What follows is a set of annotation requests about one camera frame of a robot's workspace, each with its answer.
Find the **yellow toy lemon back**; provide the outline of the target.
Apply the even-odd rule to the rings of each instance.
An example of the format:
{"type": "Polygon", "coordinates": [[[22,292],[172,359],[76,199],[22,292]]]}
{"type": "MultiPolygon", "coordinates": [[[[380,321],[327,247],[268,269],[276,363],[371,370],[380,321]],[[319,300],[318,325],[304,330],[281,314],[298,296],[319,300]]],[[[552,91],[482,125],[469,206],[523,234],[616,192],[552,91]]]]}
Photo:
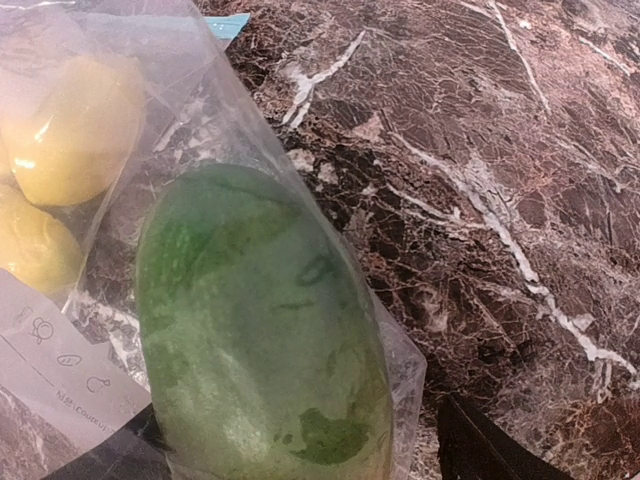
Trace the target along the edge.
{"type": "Polygon", "coordinates": [[[146,120],[140,62],[76,56],[28,116],[1,120],[8,163],[24,196],[72,206],[109,190],[137,147],[146,120]]]}

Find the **small clear zip bag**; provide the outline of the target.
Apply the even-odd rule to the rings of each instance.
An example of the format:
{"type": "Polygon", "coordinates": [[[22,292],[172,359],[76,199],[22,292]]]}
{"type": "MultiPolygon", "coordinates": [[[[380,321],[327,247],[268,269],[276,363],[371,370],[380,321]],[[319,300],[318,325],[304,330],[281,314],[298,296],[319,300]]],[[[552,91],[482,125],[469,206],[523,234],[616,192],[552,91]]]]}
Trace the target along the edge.
{"type": "Polygon", "coordinates": [[[1,475],[405,479],[423,355],[190,1],[1,5],[1,475]]]}

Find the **large clear zip bag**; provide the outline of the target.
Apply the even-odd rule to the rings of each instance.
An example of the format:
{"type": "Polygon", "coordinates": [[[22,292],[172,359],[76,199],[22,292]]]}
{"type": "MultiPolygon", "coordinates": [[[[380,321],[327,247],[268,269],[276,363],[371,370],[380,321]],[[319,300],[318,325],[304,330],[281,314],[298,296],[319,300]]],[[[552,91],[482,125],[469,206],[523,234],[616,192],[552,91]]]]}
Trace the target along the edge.
{"type": "Polygon", "coordinates": [[[5,1],[1,5],[1,120],[34,113],[76,56],[122,56],[141,64],[146,120],[139,142],[116,181],[79,205],[40,206],[22,193],[1,135],[1,187],[22,193],[34,207],[76,237],[84,262],[77,282],[49,297],[64,297],[80,280],[95,232],[127,175],[156,147],[202,80],[216,53],[249,21],[246,13],[201,14],[190,1],[5,1]]]}

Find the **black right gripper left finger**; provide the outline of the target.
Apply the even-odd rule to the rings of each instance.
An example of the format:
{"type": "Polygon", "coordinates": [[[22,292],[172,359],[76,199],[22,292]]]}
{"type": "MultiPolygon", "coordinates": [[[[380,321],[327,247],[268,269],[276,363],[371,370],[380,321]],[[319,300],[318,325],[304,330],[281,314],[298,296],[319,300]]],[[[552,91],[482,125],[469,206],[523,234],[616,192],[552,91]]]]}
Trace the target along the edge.
{"type": "Polygon", "coordinates": [[[47,480],[166,480],[163,436],[149,404],[107,440],[57,469],[47,480]]]}

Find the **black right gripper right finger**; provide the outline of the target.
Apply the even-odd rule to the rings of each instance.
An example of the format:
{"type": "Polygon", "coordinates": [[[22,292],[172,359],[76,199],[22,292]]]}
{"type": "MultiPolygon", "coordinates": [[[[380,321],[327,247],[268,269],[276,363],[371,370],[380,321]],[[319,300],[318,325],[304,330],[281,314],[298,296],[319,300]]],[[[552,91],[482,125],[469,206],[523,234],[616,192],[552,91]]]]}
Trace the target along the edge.
{"type": "Polygon", "coordinates": [[[568,479],[530,453],[457,393],[437,414],[438,459],[444,479],[568,479]]]}

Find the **orange toy carrot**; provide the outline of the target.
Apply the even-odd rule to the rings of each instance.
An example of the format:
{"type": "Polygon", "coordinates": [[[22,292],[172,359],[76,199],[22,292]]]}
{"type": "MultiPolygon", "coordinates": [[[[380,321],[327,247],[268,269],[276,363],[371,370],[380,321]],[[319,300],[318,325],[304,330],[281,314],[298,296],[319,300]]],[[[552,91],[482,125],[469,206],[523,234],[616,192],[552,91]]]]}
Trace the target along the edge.
{"type": "Polygon", "coordinates": [[[181,175],[135,298],[176,479],[387,479],[393,407],[371,302],[309,205],[253,168],[181,175]]]}

